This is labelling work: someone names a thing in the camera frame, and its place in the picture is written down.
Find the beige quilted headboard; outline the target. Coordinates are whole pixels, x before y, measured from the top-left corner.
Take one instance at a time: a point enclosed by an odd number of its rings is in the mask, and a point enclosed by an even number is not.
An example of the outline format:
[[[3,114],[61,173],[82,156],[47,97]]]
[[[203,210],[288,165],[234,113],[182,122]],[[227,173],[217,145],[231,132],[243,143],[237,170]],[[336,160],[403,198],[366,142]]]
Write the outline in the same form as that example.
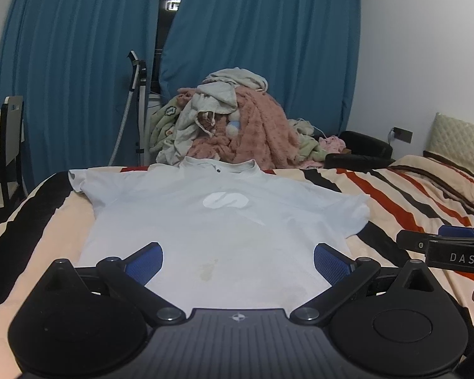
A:
[[[474,123],[437,113],[424,155],[450,163],[474,176]]]

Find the cream hooded garment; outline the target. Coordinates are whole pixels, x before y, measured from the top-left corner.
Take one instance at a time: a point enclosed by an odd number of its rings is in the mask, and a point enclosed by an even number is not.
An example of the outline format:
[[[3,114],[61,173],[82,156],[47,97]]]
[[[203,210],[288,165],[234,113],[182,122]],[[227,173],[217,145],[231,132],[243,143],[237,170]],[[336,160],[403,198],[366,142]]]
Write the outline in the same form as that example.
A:
[[[229,116],[238,110],[236,88],[247,87],[266,93],[268,81],[247,69],[221,69],[205,77],[179,114],[173,134],[162,145],[157,163],[175,165],[190,150],[199,134],[212,137],[217,116]]]

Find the white polo shirt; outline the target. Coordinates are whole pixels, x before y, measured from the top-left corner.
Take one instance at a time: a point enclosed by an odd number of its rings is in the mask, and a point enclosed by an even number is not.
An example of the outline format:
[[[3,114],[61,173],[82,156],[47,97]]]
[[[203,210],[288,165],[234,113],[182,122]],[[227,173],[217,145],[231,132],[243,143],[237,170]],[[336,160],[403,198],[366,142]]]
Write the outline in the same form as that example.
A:
[[[294,310],[328,287],[315,247],[347,252],[347,238],[370,217],[364,194],[269,175],[252,160],[186,158],[146,171],[73,170],[68,178],[96,217],[79,263],[128,257],[156,242],[163,264],[148,288],[185,312]]]

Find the right blue curtain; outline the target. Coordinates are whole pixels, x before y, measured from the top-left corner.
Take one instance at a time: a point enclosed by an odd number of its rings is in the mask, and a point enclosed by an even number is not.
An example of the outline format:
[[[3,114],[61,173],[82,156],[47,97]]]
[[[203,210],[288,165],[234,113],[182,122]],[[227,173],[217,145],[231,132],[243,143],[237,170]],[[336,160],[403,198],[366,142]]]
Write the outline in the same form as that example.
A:
[[[161,55],[171,98],[238,67],[268,81],[286,115],[325,134],[347,127],[361,39],[361,0],[181,0]]]

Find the small pink clothes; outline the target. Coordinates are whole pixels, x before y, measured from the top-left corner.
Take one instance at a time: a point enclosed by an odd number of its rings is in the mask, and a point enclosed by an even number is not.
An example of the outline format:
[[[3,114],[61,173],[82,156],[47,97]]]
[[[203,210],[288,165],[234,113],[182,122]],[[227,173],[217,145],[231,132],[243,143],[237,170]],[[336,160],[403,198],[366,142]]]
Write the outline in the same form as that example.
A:
[[[332,135],[327,138],[320,138],[319,145],[328,154],[342,153],[343,150],[346,148],[345,142],[335,135]]]

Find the pink fluffy blanket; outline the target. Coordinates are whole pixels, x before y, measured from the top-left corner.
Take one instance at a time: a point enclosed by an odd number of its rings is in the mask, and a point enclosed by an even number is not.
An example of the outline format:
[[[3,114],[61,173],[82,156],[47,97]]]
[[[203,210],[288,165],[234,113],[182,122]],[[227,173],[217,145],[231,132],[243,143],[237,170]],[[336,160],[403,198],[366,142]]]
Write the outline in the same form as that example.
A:
[[[195,139],[185,153],[225,163],[255,160],[261,169],[292,168],[300,163],[300,141],[283,109],[268,93],[216,83],[223,90],[218,111],[195,112]]]

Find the striped fleece blanket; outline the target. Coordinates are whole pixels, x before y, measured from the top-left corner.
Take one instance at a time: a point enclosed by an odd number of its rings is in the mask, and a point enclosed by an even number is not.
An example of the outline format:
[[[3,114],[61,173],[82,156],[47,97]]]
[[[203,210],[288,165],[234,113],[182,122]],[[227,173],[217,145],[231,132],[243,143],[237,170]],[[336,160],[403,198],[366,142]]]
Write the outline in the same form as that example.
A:
[[[370,223],[349,238],[348,245],[352,256],[372,257],[384,266],[399,266],[409,256],[396,246],[402,229],[434,234],[444,224],[474,227],[474,213],[429,175],[444,177],[462,194],[474,191],[474,176],[431,158],[406,156],[390,169],[367,173],[347,169],[273,173],[346,194],[367,194]],[[90,202],[73,192],[68,174],[61,172],[43,181],[0,224],[0,378],[20,374],[7,344],[8,326],[19,306],[54,259],[78,259],[94,222]]]

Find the black chair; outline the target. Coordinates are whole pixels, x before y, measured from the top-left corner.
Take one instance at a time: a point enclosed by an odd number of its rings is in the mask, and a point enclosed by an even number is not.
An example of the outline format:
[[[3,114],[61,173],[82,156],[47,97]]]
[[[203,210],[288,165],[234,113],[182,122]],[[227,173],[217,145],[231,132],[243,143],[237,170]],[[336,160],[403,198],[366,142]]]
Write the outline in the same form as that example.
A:
[[[25,198],[21,166],[23,119],[23,97],[6,97],[0,119],[0,219]]]

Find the left blue curtain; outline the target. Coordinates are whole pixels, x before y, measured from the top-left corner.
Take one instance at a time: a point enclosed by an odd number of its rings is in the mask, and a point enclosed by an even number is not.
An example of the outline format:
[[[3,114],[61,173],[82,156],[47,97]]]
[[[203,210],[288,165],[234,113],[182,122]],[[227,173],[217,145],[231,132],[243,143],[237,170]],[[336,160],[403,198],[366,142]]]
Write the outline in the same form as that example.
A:
[[[24,99],[23,176],[137,162],[126,104],[134,51],[152,63],[159,0],[12,0],[0,45],[0,102]]]

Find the black wall socket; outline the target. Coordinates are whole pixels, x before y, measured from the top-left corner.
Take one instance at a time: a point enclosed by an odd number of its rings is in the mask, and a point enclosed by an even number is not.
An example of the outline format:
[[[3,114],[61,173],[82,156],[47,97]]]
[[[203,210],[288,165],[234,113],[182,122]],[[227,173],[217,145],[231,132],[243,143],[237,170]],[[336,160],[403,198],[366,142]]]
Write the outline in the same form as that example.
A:
[[[400,140],[407,144],[412,142],[413,133],[411,131],[408,131],[404,128],[393,127],[392,133],[395,140]]]

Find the green patterned blanket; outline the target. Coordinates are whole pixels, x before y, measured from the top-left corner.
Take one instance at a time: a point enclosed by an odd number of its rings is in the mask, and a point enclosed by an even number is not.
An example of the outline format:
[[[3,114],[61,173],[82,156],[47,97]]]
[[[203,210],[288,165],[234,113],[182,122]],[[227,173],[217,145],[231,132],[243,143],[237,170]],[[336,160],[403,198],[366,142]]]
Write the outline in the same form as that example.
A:
[[[149,155],[156,162],[159,153],[173,142],[175,124],[182,111],[176,97],[172,98],[150,118]]]

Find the blue curtain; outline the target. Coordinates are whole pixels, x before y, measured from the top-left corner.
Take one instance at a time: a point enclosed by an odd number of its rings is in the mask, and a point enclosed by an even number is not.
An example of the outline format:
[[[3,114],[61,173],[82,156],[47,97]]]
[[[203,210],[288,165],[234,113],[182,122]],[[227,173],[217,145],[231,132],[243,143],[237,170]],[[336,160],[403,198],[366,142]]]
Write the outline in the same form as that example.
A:
[[[268,81],[286,115],[325,134],[347,127],[361,39],[361,0],[181,0],[161,55],[171,98],[238,67]]]
[[[159,0],[12,0],[0,45],[0,102],[24,99],[23,176],[137,162],[126,104],[134,51],[152,63]]]

